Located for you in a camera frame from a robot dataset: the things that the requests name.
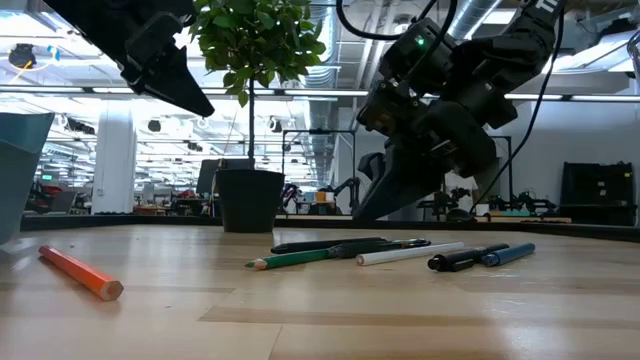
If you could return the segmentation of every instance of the black pen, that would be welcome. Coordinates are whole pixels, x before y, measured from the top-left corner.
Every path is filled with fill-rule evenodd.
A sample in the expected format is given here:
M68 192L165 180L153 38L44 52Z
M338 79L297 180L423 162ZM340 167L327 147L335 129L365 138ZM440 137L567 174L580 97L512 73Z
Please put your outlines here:
M468 269L480 262L480 259L494 251L508 248L507 244L497 244L488 247L463 250L455 253L436 255L427 265L431 270L457 272Z
M357 238L357 239L342 239L342 240L324 240L324 241L310 241L310 242L297 242L280 244L271 248L272 254L289 254L293 252L311 251L328 249L330 247L342 244L353 244L362 242L385 242L387 241L381 237L369 237L369 238Z
M408 249L431 245L431 241L425 239L397 240L386 242L363 242L354 244L342 244L329 248L329 256L338 259L355 259L361 254L389 251L396 249Z

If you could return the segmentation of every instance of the wooden table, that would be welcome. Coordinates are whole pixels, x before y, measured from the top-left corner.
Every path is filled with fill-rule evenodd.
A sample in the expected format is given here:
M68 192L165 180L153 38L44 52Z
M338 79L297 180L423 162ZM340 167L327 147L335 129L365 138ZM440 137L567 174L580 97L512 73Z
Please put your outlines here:
M502 268L254 272L272 243L386 236L536 243ZM102 302L38 260L41 244L116 276ZM121 226L24 233L0 252L4 359L639 359L640 245L524 233Z

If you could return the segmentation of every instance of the trash can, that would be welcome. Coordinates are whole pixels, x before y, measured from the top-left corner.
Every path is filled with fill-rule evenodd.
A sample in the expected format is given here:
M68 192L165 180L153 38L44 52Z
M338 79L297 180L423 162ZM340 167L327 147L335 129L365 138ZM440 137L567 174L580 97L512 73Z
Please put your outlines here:
M40 152L54 114L0 113L0 245L20 228Z

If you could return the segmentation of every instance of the black cable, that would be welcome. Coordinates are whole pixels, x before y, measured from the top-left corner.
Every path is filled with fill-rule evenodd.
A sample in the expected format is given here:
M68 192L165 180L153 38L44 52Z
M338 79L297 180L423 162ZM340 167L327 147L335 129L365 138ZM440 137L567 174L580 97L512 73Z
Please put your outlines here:
M345 29L347 29L348 32L356 36L359 36L361 38L371 39L371 40L381 40L381 41L395 41L400 39L400 37L402 36L402 34L396 34L396 35L373 34L373 33L368 33L368 32L356 29L353 25L351 25L349 20L347 20L347 17L344 14L344 8L342 7L343 3L344 3L344 0L336 0L336 12L338 13L338 19L340 19L340 23L342 24L342 26L344 26Z
M427 7L424 8L424 10L422 10L422 12L420 13L420 15L418 16L418 21L424 19L427 17L427 14L429 13L429 11L431 11L431 8L433 8L433 6L438 2L438 0L431 0L428 4Z
M489 184L489 187L487 187L487 190L485 190L482 196L480 196L480 198L478 198L478 200L476 200L476 202L473 204L473 206L469 210L469 213L473 212L473 210L475 210L476 206L480 203L480 201L482 201L482 199L484 199L485 196L487 196L487 194L489 193L489 191L491 191L491 188L493 188L493 186L496 184L496 182L498 181L502 173L509 167L509 165L511 165L511 162L513 161L513 159L516 157L516 155L518 155L520 150L524 147L524 144L526 144L527 140L529 140L529 135L531 135L531 131L533 131L533 126L536 123L538 112L540 111L540 106L542 105L542 99L544 97L544 93L547 90L547 85L549 84L549 80L551 79L551 74L553 73L553 65L555 64L556 59L558 58L558 54L560 53L560 45L562 44L562 37L564 35L563 13L564 11L561 11L560 19L558 22L558 39L556 41L556 48L553 50L553 55L551 56L551 66L549 67L549 72L547 73L547 75L544 78L544 81L542 82L542 87L540 88L540 94L538 95L538 101L536 102L536 107L533 110L533 115L531 116L531 122L529 123L529 127L527 128L527 132L524 134L524 138L522 138L522 142L520 142L520 145L518 145L518 147L513 152L511 157L509 157L509 160L507 160L507 162L502 166L500 171L498 171L498 174L493 178L493 181L491 181L491 184Z
M582 23L582 21L576 21L576 24L580 25L580 27L586 31L587 33L591 34L591 35L599 35L597 32L593 32L593 31L589 31L589 29L587 29L586 26L584 26L584 24Z
M433 8L433 6L436 4L437 1L438 0L431 0L429 4L427 4L427 7L425 7L424 10L422 10L417 20L420 21L424 19L427 16L427 13L429 13L429 11ZM356 27L351 25L349 20L347 20L347 16L344 13L343 3L344 3L344 0L336 0L336 12L338 14L338 19L340 19L340 23L350 33L364 39L380 40L380 41L395 41L400 39L402 35L404 35L404 33L394 34L394 35L374 34L374 33L369 33L369 32L357 29Z

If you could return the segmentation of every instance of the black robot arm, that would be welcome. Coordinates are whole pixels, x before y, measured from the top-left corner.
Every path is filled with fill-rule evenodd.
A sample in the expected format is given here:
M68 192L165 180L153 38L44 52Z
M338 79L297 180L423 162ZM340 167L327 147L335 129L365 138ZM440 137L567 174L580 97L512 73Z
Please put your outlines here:
M454 167L469 177L495 161L495 143L482 127L499 128L517 118L504 95L546 65L565 2L528 1L495 37L456 46L445 36L426 61L422 55L440 32L428 18L391 46L379 69L384 79L357 115L367 130L388 139L384 156L361 161L359 170L372 175L372 183L354 219L377 219L437 191L442 174ZM426 105L420 100L426 93L440 98Z
M340 193L346 188L349 188L349 191L350 191L349 207L353 212L360 205L360 178L358 177L349 178L345 180L345 182L343 182L342 184L338 185L338 187L333 189L334 198L337 198L338 195L340 195Z
M173 35L195 21L192 0L45 0L119 66L138 95L201 116L213 107L187 69Z

